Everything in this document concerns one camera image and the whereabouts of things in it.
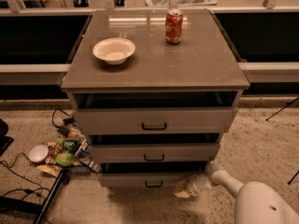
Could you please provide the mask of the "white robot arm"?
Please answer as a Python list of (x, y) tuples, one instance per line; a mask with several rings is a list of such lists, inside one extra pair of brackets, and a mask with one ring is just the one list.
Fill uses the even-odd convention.
[(180, 181), (174, 194), (189, 198), (217, 186), (235, 198), (235, 224), (299, 224), (299, 215), (270, 186), (258, 181), (243, 184), (214, 161), (203, 173)]

